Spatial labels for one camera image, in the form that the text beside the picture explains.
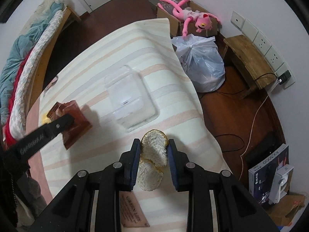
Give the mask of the half eaten bread bun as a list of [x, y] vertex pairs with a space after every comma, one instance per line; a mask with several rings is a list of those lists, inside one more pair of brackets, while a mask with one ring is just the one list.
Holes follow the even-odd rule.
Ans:
[[144, 191], [156, 190], [163, 180], [161, 169], [168, 164], [167, 146], [169, 141], [164, 132], [153, 129], [141, 140], [141, 154], [137, 183]]

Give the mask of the brown snack wrapper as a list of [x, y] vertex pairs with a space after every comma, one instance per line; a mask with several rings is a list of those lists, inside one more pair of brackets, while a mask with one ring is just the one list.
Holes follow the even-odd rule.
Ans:
[[60, 123], [64, 123], [61, 133], [66, 150], [92, 128], [92, 124], [83, 115], [75, 100], [67, 103], [56, 102], [47, 113], [47, 117], [52, 122], [61, 119]]

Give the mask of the patterned white mattress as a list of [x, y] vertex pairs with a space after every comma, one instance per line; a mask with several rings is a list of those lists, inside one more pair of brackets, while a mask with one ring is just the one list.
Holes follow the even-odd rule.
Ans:
[[20, 140], [26, 133], [26, 114], [29, 97], [29, 90], [32, 80], [34, 79], [39, 60], [50, 43], [51, 38], [59, 28], [63, 20], [64, 12], [59, 10], [48, 23], [47, 28], [32, 48], [23, 70], [17, 81], [15, 93], [13, 95], [11, 110], [8, 117], [8, 126], [6, 130], [6, 138], [13, 138], [15, 141]]

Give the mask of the red blanket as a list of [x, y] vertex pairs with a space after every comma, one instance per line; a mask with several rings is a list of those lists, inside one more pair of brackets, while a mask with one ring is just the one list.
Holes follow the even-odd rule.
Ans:
[[13, 138], [10, 130], [9, 130], [9, 124], [10, 124], [10, 117], [12, 115], [12, 110], [13, 110], [13, 106], [14, 106], [14, 102], [15, 102], [15, 95], [16, 95], [16, 90], [17, 90], [17, 86], [18, 86], [18, 82], [20, 80], [21, 74], [23, 72], [23, 69], [25, 67], [25, 64], [32, 52], [33, 48], [30, 49], [30, 51], [28, 52], [28, 54], [26, 55], [25, 59], [21, 62], [21, 64], [19, 65], [17, 74], [15, 76], [15, 80], [13, 83], [13, 92], [10, 95], [9, 98], [9, 103], [8, 103], [8, 110], [9, 110], [9, 115], [7, 118], [7, 121], [3, 127], [3, 135], [4, 135], [4, 148], [3, 150], [6, 151], [8, 150], [12, 145], [14, 145], [16, 143], [15, 138]]

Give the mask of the pink fleece blanket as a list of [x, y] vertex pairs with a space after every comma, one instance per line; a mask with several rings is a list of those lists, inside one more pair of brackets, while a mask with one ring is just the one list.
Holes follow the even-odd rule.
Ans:
[[[28, 112], [26, 119], [26, 134], [29, 134], [39, 127], [39, 103], [40, 100], [37, 99]], [[37, 152], [29, 159], [28, 162], [30, 165], [31, 177], [39, 183], [41, 194], [46, 203], [49, 204], [53, 197], [48, 186], [45, 171], [43, 169], [41, 153]]]

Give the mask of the yellow snack packet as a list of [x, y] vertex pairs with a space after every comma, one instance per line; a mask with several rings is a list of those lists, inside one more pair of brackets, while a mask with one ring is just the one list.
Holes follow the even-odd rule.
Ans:
[[49, 124], [49, 123], [51, 123], [51, 119], [48, 117], [48, 113], [44, 113], [41, 116], [41, 125]]

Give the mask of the brown paper card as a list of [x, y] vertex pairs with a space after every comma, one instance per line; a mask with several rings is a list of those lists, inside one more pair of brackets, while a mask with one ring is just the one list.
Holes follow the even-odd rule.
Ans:
[[149, 227], [133, 192], [119, 192], [121, 224], [126, 228]]

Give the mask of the clear plastic tray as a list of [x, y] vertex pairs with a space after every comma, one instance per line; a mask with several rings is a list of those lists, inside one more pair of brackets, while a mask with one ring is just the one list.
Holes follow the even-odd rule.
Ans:
[[113, 68], [104, 77], [104, 83], [113, 117], [126, 131], [133, 131], [159, 116], [159, 110], [140, 72], [127, 65]]

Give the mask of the teal fluffy blanket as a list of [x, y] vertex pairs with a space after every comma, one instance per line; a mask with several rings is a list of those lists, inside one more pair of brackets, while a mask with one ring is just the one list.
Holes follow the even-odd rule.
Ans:
[[63, 10], [64, 5], [61, 1], [40, 4], [15, 39], [1, 72], [1, 125], [5, 125], [8, 118], [8, 104], [21, 63], [36, 45], [55, 13]]

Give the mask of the blue product box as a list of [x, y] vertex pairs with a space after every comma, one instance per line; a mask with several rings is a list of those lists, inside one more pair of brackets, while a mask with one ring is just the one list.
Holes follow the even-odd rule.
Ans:
[[282, 144], [248, 171], [249, 193], [259, 204], [269, 200], [274, 174], [289, 163], [289, 146]]

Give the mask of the white device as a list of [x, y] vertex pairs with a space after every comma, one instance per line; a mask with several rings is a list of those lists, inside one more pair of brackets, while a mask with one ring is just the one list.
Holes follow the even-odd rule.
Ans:
[[275, 172], [269, 194], [269, 204], [277, 204], [287, 195], [292, 180], [293, 170], [294, 166], [287, 164]]

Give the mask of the white plastic bag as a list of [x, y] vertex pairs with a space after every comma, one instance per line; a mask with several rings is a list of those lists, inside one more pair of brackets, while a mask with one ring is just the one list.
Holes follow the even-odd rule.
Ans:
[[209, 93], [219, 89], [225, 82], [225, 67], [218, 52], [215, 37], [201, 37], [190, 34], [171, 39], [176, 47], [185, 74], [199, 93]]

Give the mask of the small wooden stool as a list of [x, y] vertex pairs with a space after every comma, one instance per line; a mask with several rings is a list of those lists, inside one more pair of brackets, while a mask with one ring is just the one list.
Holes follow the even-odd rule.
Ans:
[[241, 98], [247, 97], [256, 90], [264, 89], [277, 80], [274, 71], [244, 35], [223, 39], [225, 44], [223, 59], [230, 60], [241, 74], [246, 88], [239, 92]]

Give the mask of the black power adapter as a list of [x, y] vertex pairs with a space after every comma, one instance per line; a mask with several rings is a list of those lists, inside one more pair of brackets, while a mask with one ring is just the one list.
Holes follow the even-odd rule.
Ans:
[[278, 77], [278, 82], [280, 85], [286, 83], [291, 78], [291, 73], [289, 70], [286, 70]]

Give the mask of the pink panther plush toy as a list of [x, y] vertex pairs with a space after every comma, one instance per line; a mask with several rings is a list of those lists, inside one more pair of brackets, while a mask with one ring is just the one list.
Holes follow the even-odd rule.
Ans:
[[198, 10], [192, 11], [188, 9], [183, 9], [181, 6], [190, 0], [181, 0], [178, 3], [174, 0], [159, 0], [161, 2], [166, 2], [173, 7], [173, 16], [183, 23], [182, 37], [188, 35], [188, 25], [194, 24], [197, 33], [201, 33], [205, 30], [212, 30], [213, 23], [212, 18], [216, 19], [217, 23], [221, 23], [218, 17], [208, 12], [200, 12]]

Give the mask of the wooden bed frame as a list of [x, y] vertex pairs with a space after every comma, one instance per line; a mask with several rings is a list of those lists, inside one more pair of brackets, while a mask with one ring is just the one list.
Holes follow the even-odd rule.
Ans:
[[66, 6], [63, 11], [63, 19], [55, 31], [54, 35], [52, 36], [51, 40], [47, 44], [46, 48], [44, 49], [39, 62], [38, 66], [34, 72], [34, 75], [31, 80], [30, 84], [30, 91], [28, 93], [28, 103], [26, 111], [28, 112], [31, 107], [33, 106], [34, 102], [40, 96], [41, 92], [43, 91], [43, 82], [47, 70], [47, 66], [49, 63], [49, 59], [51, 57], [52, 51], [54, 49], [54, 45], [59, 37], [59, 34], [67, 28], [71, 23], [77, 21], [80, 23], [82, 20], [79, 15], [72, 9], [70, 6]]

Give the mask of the white wall socket strip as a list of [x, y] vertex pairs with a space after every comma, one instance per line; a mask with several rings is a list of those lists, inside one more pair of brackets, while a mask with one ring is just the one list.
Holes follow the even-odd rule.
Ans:
[[257, 50], [264, 56], [276, 76], [279, 77], [286, 71], [290, 72], [291, 77], [284, 82], [284, 89], [295, 83], [295, 77], [285, 62], [281, 54], [270, 43], [268, 38], [248, 19], [245, 19], [237, 12], [233, 11], [231, 16], [231, 23], [234, 24], [241, 32], [249, 39], [249, 41], [257, 48]]

